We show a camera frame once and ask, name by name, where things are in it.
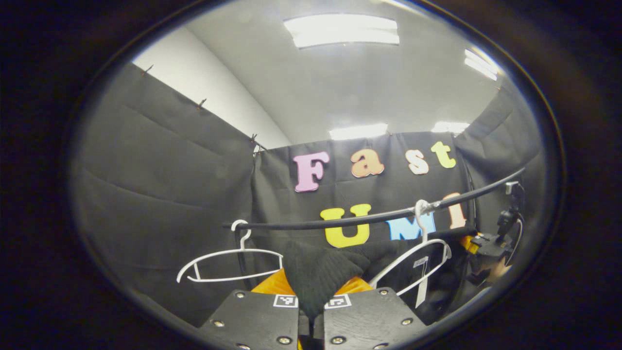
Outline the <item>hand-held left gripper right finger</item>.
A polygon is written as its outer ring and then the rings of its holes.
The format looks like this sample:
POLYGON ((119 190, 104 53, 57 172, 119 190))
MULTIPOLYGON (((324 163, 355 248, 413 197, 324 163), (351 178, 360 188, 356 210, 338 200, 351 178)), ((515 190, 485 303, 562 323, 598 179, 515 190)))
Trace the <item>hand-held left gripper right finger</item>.
POLYGON ((401 350, 426 327, 393 289, 359 277, 324 305, 325 350, 401 350))

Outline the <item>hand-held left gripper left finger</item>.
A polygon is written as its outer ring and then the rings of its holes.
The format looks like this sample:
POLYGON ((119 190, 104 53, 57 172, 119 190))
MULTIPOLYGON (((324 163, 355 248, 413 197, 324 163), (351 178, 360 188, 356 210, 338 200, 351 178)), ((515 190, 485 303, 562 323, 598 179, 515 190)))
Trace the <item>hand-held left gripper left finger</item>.
POLYGON ((231 292, 199 331, 222 350, 298 350, 299 316, 280 269, 251 291, 231 292))

